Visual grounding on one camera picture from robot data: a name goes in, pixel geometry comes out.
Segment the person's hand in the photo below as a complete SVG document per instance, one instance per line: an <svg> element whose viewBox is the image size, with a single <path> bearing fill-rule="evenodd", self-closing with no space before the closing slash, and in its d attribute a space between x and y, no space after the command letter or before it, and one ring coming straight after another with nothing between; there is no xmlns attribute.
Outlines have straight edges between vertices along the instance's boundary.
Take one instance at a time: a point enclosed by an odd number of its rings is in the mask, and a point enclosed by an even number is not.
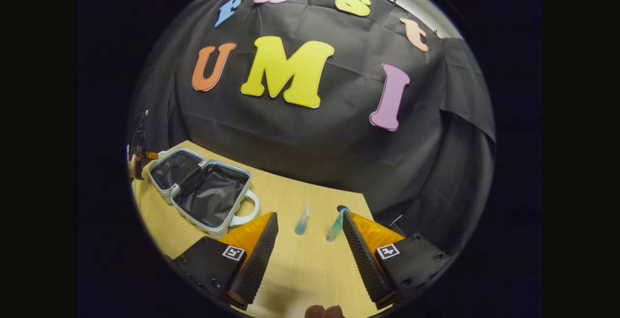
<svg viewBox="0 0 620 318"><path fill-rule="evenodd" d="M339 305L324 309L321 305L312 305L306 309L304 318L344 318Z"/></svg>

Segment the light wood tabletop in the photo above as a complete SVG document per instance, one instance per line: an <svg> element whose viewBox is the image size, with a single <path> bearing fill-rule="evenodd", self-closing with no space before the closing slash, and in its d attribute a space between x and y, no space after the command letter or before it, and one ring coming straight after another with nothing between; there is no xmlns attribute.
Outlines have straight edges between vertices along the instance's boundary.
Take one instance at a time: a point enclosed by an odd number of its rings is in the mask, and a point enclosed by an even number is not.
<svg viewBox="0 0 620 318"><path fill-rule="evenodd" d="M278 213L279 232L269 265L246 314L258 318L302 318L306 308L314 304L325 308L340 305L348 318L367 317L382 311L376 309L366 292L344 233L341 232L331 243L325 239L338 216L336 207L339 205L372 220L361 193L321 187L264 172L189 141L174 148L179 146L194 150L205 159L217 159L249 170L252 173L250 190L261 202L259 216ZM189 223L174 206L164 201L149 179L150 164L152 162L142 171L144 180L133 182L135 200L159 249L175 258L208 234ZM310 220L306 232L298 236L295 226L306 203L310 204ZM246 198L236 215L247 215L253 209L252 201Z"/></svg>

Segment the open suitcase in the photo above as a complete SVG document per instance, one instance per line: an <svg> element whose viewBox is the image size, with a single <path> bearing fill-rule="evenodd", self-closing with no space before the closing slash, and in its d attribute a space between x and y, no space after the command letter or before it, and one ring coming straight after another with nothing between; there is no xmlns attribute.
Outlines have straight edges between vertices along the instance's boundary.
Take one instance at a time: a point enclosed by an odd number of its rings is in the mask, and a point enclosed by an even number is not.
<svg viewBox="0 0 620 318"><path fill-rule="evenodd" d="M215 159L205 160L188 148L162 151L149 169L153 185L168 204L204 232L218 239L229 226L243 225L254 219L259 199L249 189L252 173ZM241 201L249 197L254 210L235 216Z"/></svg>

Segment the black cloth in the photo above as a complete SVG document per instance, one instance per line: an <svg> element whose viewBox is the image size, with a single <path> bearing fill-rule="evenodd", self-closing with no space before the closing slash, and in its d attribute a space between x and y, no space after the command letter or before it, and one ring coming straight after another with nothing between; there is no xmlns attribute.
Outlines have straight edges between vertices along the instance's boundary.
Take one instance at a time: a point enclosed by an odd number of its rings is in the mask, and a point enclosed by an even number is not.
<svg viewBox="0 0 620 318"><path fill-rule="evenodd" d="M138 81L128 137L149 110L149 150L191 140L268 172L361 192L381 223L402 215L397 224L405 233L422 232L448 254L458 252L484 208L496 145L487 87L467 44L438 38L389 0L370 0L368 16L339 11L335 0L242 0L214 28L228 1L195 0L162 35ZM426 32L430 51L409 42L401 17ZM266 90L261 97L241 93L261 36L281 38L288 58L311 40L334 47L319 83L319 108L289 104L281 94L270 98ZM200 49L227 42L236 48L219 82L195 91ZM217 52L206 76L216 59ZM383 92L383 63L410 77L393 132L368 119Z"/></svg>
<svg viewBox="0 0 620 318"><path fill-rule="evenodd" d="M175 183L181 183L190 173L196 170L202 159L186 152L176 152L161 164L153 167L151 177L162 190L168 190Z"/></svg>
<svg viewBox="0 0 620 318"><path fill-rule="evenodd" d="M200 183L175 202L208 227L221 226L248 182L249 176L218 164L200 171Z"/></svg>

